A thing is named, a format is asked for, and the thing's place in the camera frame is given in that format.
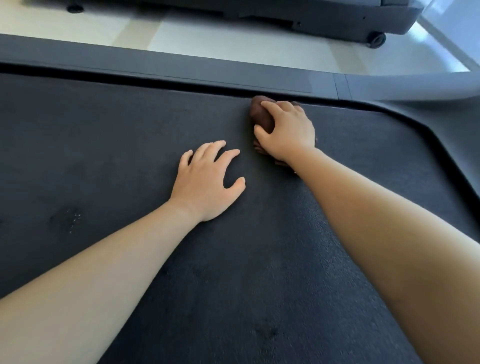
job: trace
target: person's left hand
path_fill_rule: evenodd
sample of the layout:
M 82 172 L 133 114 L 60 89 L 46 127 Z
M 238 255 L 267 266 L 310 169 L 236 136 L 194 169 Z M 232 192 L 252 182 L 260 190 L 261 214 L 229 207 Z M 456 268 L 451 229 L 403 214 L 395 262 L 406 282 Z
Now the person's left hand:
M 245 190 L 244 177 L 238 178 L 230 188 L 223 186 L 228 165 L 240 153 L 238 149 L 228 150 L 214 161 L 225 144 L 223 140 L 206 143 L 195 154 L 189 150 L 180 159 L 170 201 L 187 208 L 198 222 L 216 218 Z

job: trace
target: treadmill belt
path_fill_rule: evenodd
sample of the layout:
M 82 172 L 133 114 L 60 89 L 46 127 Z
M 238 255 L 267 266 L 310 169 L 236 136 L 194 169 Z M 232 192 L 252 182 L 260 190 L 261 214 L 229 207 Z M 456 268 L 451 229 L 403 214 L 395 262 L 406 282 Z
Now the treadmill belt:
M 100 363 L 420 363 L 302 181 L 254 151 L 249 106 L 0 74 L 0 297 L 158 207 L 182 153 L 225 139 L 226 186 L 246 191 L 184 239 Z M 480 238 L 411 126 L 303 106 L 328 155 Z

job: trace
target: caster wheel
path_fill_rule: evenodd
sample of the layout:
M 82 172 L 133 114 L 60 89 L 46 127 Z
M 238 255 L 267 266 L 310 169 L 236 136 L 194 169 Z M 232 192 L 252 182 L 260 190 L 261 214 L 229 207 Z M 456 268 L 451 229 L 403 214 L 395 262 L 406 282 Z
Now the caster wheel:
M 67 11 L 71 14 L 80 14 L 81 12 L 84 12 L 84 7 L 79 4 L 72 4 L 67 6 Z
M 367 38 L 367 46 L 372 49 L 380 48 L 387 40 L 385 33 L 371 32 Z

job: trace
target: tiled floor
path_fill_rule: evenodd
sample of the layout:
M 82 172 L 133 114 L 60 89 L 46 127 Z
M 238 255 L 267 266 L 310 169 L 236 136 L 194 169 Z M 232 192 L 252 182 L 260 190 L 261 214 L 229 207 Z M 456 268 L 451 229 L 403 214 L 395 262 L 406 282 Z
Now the tiled floor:
M 84 2 L 70 14 L 65 1 L 3 0 L 0 33 L 147 49 L 326 72 L 394 75 L 467 69 L 415 24 L 369 49 L 292 32 L 255 19 L 226 20 L 179 9 Z

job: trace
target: treadmill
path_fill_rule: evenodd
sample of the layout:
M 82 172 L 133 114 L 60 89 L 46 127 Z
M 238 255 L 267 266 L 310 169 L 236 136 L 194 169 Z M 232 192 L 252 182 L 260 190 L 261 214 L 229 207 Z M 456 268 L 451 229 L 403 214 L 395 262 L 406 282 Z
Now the treadmill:
M 227 18 L 282 21 L 303 33 L 381 47 L 386 33 L 405 34 L 423 11 L 419 0 L 129 0 L 220 12 Z M 68 7 L 81 12 L 81 0 Z

